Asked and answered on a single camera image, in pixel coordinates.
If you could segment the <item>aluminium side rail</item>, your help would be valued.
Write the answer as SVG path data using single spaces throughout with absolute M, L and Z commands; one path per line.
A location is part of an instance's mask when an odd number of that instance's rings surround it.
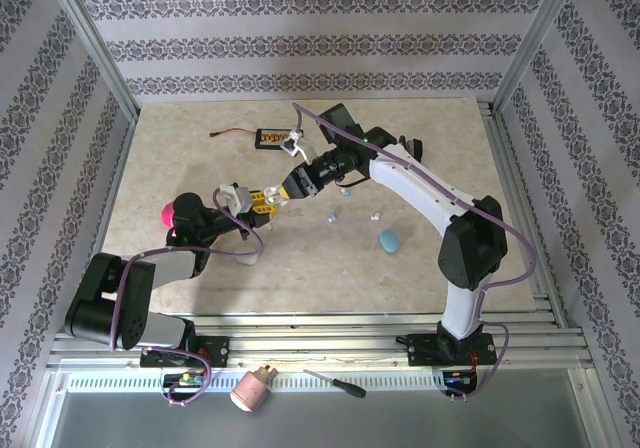
M 103 248 L 135 127 L 136 123 L 131 122 L 124 131 L 114 169 L 108 179 L 107 197 L 91 248 L 91 256 L 64 320 L 67 335 L 102 344 L 108 344 L 110 326 L 117 305 L 113 299 L 105 298 L 104 295 L 117 293 L 124 265 L 122 255 L 106 252 Z
M 536 251 L 538 262 L 534 274 L 530 278 L 533 293 L 546 296 L 556 325 L 560 328 L 567 328 L 570 323 L 566 319 L 556 289 L 556 279 L 548 263 L 546 249 L 535 223 L 534 211 L 527 196 L 520 165 L 514 155 L 507 130 L 500 116 L 493 113 L 490 103 L 479 101 L 477 105 L 514 227 L 527 237 Z

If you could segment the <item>black stapler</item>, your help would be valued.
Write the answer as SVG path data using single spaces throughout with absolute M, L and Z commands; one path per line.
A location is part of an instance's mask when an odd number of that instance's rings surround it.
M 424 155 L 424 146 L 423 142 L 420 139 L 416 138 L 406 138 L 405 136 L 401 136 L 399 138 L 399 143 L 404 147 L 404 149 L 419 163 L 422 163 L 423 155 Z

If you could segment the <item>wide aluminium base rail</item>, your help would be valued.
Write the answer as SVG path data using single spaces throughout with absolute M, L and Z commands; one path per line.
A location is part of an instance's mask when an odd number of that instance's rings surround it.
M 399 335 L 435 329 L 434 313 L 250 314 L 197 316 L 198 333 L 226 336 L 229 363 L 302 366 L 390 366 L 407 361 Z M 567 328 L 548 307 L 488 313 L 486 332 L 507 349 L 507 368 L 590 367 L 593 356 L 579 328 Z

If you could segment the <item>aluminium frame post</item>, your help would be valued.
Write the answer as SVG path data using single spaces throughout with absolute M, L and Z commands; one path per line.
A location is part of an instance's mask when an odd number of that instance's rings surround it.
M 527 28 L 513 60 L 510 62 L 492 101 L 489 103 L 493 118 L 502 113 L 508 104 L 512 93 L 527 70 L 530 61 L 537 52 L 563 3 L 564 0 L 541 1 L 538 11 Z
M 59 0 L 73 23 L 88 54 L 92 57 L 125 116 L 137 122 L 140 107 L 110 53 L 83 0 Z

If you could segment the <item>black charger board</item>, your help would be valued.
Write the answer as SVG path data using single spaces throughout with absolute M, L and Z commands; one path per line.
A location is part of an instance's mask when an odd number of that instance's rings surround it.
M 292 150 L 295 140 L 304 136 L 303 130 L 259 128 L 254 136 L 254 148 L 257 150 Z

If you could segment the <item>grey metal sheet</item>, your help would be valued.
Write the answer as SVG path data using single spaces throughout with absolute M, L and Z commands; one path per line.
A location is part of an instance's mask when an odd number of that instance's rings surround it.
M 157 395 L 71 394 L 51 448 L 591 448 L 568 404 L 433 392 L 273 394 L 254 413 L 227 394 L 185 408 Z

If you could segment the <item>black handled screwdriver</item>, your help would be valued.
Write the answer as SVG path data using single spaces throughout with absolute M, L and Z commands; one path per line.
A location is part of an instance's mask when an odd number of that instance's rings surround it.
M 367 391 L 356 384 L 353 384 L 335 377 L 325 376 L 308 369 L 304 369 L 303 372 L 309 376 L 315 377 L 317 379 L 320 379 L 329 383 L 332 387 L 340 389 L 352 397 L 355 397 L 358 399 L 363 399 L 366 397 Z

